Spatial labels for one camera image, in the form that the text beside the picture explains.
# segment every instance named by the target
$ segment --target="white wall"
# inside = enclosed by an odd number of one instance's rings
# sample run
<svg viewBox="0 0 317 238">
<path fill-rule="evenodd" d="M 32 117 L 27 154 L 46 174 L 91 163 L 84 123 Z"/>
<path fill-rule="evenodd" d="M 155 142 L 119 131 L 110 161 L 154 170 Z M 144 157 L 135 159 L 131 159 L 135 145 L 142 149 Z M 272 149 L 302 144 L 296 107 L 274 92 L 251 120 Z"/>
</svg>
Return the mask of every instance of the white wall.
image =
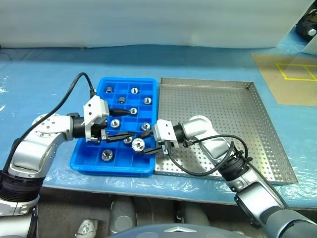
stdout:
<svg viewBox="0 0 317 238">
<path fill-rule="evenodd" d="M 2 47 L 274 47 L 313 0 L 0 0 Z"/>
</svg>

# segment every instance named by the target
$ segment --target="metal nut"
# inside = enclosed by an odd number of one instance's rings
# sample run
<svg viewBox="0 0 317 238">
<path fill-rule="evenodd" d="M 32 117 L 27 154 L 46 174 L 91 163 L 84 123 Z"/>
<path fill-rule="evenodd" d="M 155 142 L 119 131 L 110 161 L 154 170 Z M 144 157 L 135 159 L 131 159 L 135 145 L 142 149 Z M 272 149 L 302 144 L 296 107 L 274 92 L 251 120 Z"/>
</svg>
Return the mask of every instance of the metal nut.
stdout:
<svg viewBox="0 0 317 238">
<path fill-rule="evenodd" d="M 125 103 L 125 97 L 119 97 L 119 101 L 120 104 Z"/>
<path fill-rule="evenodd" d="M 103 161 L 110 161 L 113 159 L 113 151 L 112 150 L 104 150 L 103 153 L 101 154 L 101 159 Z"/>
<path fill-rule="evenodd" d="M 113 119 L 111 122 L 110 122 L 110 126 L 112 128 L 118 128 L 120 126 L 120 121 L 118 119 Z"/>
<path fill-rule="evenodd" d="M 135 115 L 136 113 L 138 113 L 138 110 L 136 108 L 131 108 L 130 113 Z"/>
<path fill-rule="evenodd" d="M 111 87 L 107 87 L 106 93 L 112 93 L 112 92 L 113 92 L 112 88 Z"/>
<path fill-rule="evenodd" d="M 131 93 L 136 94 L 139 92 L 139 89 L 137 88 L 131 88 Z"/>
<path fill-rule="evenodd" d="M 141 126 L 142 131 L 148 131 L 151 129 L 151 125 L 147 122 L 144 122 Z"/>
<path fill-rule="evenodd" d="M 133 137 L 130 136 L 130 137 L 124 139 L 124 140 L 123 140 L 123 143 L 124 143 L 124 144 L 131 144 L 131 143 L 132 143 L 132 140 L 133 140 Z"/>
<path fill-rule="evenodd" d="M 141 152 L 143 151 L 145 148 L 145 142 L 143 139 L 141 138 L 135 138 L 132 141 L 132 149 L 136 152 Z"/>
<path fill-rule="evenodd" d="M 152 103 L 152 99 L 151 98 L 145 98 L 145 99 L 143 99 L 143 103 L 144 104 L 151 104 Z"/>
</svg>

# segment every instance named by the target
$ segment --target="plastic sheet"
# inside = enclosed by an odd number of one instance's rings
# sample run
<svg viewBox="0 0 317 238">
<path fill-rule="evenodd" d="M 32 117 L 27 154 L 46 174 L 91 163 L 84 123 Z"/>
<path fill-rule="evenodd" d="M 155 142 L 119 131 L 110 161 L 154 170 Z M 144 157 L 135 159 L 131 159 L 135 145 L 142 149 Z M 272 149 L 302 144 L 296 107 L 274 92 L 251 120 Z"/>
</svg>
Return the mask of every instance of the plastic sheet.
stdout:
<svg viewBox="0 0 317 238">
<path fill-rule="evenodd" d="M 298 184 L 277 187 L 290 206 L 317 205 L 314 107 L 278 105 L 253 63 L 250 53 L 294 53 L 286 47 L 267 50 L 229 50 L 200 47 L 129 46 L 102 49 L 2 49 L 0 51 L 0 167 L 15 138 L 33 119 L 53 108 L 71 80 L 85 71 L 94 86 L 105 76 L 210 78 L 253 81 L 294 167 Z M 89 98 L 80 81 L 66 104 L 65 115 L 79 112 Z M 233 203 L 234 194 L 222 181 L 153 175 L 149 178 L 82 175 L 69 167 L 76 141 L 60 146 L 45 186 L 92 192 Z"/>
</svg>

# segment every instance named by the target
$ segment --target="stainless steel tray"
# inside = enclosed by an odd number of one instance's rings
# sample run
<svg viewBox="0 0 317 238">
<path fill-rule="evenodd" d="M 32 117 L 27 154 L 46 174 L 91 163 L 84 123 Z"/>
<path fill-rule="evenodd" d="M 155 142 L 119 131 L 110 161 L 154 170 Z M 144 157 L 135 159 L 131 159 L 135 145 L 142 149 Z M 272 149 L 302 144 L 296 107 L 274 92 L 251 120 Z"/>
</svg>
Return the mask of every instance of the stainless steel tray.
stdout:
<svg viewBox="0 0 317 238">
<path fill-rule="evenodd" d="M 269 181 L 298 182 L 254 83 L 162 78 L 158 118 L 177 124 L 194 115 L 207 116 L 220 134 L 243 138 L 254 158 L 252 163 Z M 235 145 L 243 149 L 238 141 Z M 175 149 L 174 156 L 184 167 L 196 172 L 213 168 L 198 145 Z M 161 153 L 156 156 L 155 173 L 190 176 Z M 218 172 L 207 177 L 222 179 Z"/>
</svg>

